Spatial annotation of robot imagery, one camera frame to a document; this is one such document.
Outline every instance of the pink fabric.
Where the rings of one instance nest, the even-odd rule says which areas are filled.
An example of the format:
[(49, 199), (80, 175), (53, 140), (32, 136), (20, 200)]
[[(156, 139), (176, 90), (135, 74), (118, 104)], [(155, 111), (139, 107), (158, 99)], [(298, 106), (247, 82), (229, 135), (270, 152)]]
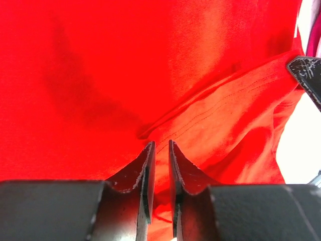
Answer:
[(316, 18), (316, 21), (314, 23), (314, 26), (311, 30), (309, 42), (307, 45), (306, 55), (315, 57), (321, 37), (321, 15), (320, 15), (320, 9), (318, 17)]
[(318, 58), (321, 58), (321, 39), (319, 40), (319, 43), (317, 45), (315, 56), (318, 57)]

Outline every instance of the red fabric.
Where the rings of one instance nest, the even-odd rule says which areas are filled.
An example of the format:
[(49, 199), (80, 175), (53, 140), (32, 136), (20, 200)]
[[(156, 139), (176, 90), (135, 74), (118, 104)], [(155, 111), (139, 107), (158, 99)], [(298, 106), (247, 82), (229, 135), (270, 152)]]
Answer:
[(155, 140), (153, 241), (172, 235), (169, 139), (223, 183), (283, 183), (299, 4), (2, 1), (0, 179), (105, 179)]

